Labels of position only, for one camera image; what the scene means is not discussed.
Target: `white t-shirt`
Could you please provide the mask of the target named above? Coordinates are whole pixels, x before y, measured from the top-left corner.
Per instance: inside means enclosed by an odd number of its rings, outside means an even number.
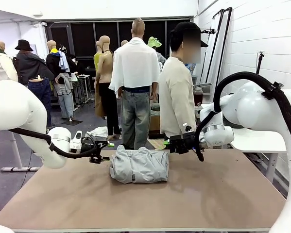
[[[109,88],[115,92],[121,86],[135,88],[151,86],[160,74],[156,51],[141,38],[134,37],[114,52],[112,80]]]
[[[167,137],[185,133],[184,123],[196,130],[193,81],[184,63],[170,57],[159,77],[160,131]]]

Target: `black pants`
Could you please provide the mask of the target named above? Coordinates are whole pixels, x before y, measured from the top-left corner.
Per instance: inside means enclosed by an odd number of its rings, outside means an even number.
[[[99,84],[99,94],[101,96],[102,107],[107,117],[107,131],[108,135],[113,135],[113,133],[120,134],[116,95],[114,91],[108,88],[109,85],[110,83]]]
[[[47,127],[51,126],[51,88],[49,79],[44,78],[39,82],[28,82],[28,89],[43,103],[47,111]]]

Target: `dark window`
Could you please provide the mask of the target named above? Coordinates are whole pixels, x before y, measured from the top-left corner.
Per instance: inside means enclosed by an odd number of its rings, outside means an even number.
[[[72,23],[75,56],[93,56],[96,53],[92,23]]]
[[[67,28],[51,28],[52,39],[57,43],[57,48],[62,44],[67,48],[67,54],[70,54],[69,44],[68,44],[68,33]]]
[[[189,22],[189,19],[184,19],[184,20],[168,20],[167,21],[167,56],[169,56],[169,53],[170,53],[169,33],[175,28],[175,26],[178,23],[181,23],[181,22]]]
[[[162,45],[156,51],[165,56],[165,21],[145,21],[144,23],[145,33],[143,40],[145,44],[149,42],[151,36],[157,38]]]
[[[119,29],[120,29],[120,42],[123,40],[131,40],[131,22],[119,22]]]
[[[115,51],[118,48],[117,39],[117,23],[116,22],[105,22],[105,23],[95,23],[96,26],[96,37],[97,40],[101,36],[107,35],[110,38],[110,50]]]

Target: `dark gray jacket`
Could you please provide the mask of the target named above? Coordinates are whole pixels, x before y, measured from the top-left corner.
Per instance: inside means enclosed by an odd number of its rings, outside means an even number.
[[[50,81],[54,80],[54,74],[48,69],[46,62],[31,52],[18,53],[13,62],[18,73],[18,82],[25,86],[28,85],[29,79],[38,75]]]

